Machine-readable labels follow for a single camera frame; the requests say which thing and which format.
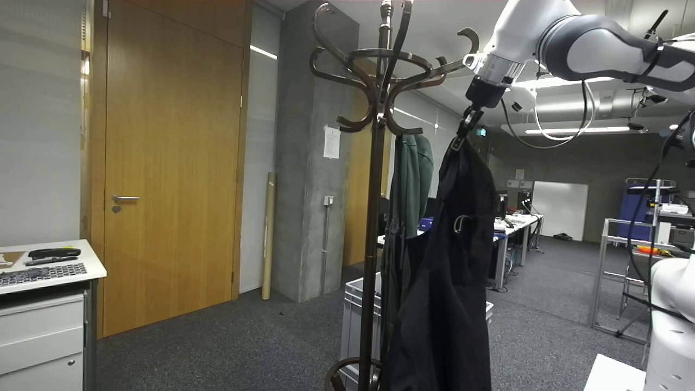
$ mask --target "white cabinet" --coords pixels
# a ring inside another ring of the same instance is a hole
[[[82,352],[82,294],[0,304],[0,391],[78,391]]]

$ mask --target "door handle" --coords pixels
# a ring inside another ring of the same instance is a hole
[[[139,200],[139,195],[122,195],[122,193],[113,193],[113,195],[112,195],[112,200],[113,200],[115,204],[132,204],[132,202],[137,202],[137,200]]]

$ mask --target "concrete pillar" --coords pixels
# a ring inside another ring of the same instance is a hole
[[[337,129],[337,115],[352,118],[356,92],[315,79],[309,68],[315,48],[313,14],[319,4],[319,0],[309,0],[287,14],[279,64],[274,290],[295,303],[337,292],[344,270],[350,136],[341,136],[341,159],[327,159],[324,126]],[[358,25],[341,12],[327,15],[322,31],[344,52],[356,48]],[[327,195],[334,198],[333,206],[324,206]]]

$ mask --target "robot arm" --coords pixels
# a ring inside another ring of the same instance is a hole
[[[667,92],[695,88],[691,50],[640,39],[609,17],[581,15],[571,0],[508,0],[468,90],[471,108],[498,108],[533,58],[568,80],[612,77]]]

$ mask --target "coat rack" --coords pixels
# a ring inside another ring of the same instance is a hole
[[[459,35],[468,38],[471,50],[460,61],[447,64],[444,58],[438,59],[438,68],[431,61],[417,55],[403,52],[403,47],[408,35],[408,25],[413,15],[413,2],[404,0],[400,29],[394,41],[394,4],[392,0],[383,0],[380,4],[380,29],[379,29],[379,48],[377,50],[355,50],[350,55],[341,55],[324,35],[322,35],[322,15],[333,12],[331,2],[324,2],[315,12],[313,33],[317,39],[317,48],[312,55],[312,71],[315,77],[356,88],[365,94],[370,110],[362,121],[337,118],[339,129],[344,134],[358,134],[371,124],[371,165],[370,165],[370,200],[368,200],[368,247],[365,247],[365,278],[363,278],[363,308],[362,308],[362,356],[339,362],[329,373],[329,383],[344,391],[344,383],[339,378],[339,370],[352,363],[358,363],[358,389],[368,391],[371,383],[371,367],[380,367],[380,363],[371,363],[371,325],[375,325],[375,286],[377,286],[377,243],[379,243],[379,202],[380,202],[380,182],[383,182],[383,148],[384,148],[384,130],[389,129],[394,136],[419,136],[422,129],[404,129],[394,118],[396,98],[404,92],[434,88],[446,80],[450,72],[460,68],[470,68],[475,55],[479,52],[479,35],[470,29]],[[319,59],[331,55],[339,66],[349,72],[333,75],[319,71]],[[375,59],[375,72],[363,71],[356,61]],[[396,66],[398,61],[412,64],[419,68],[417,75],[398,79]]]

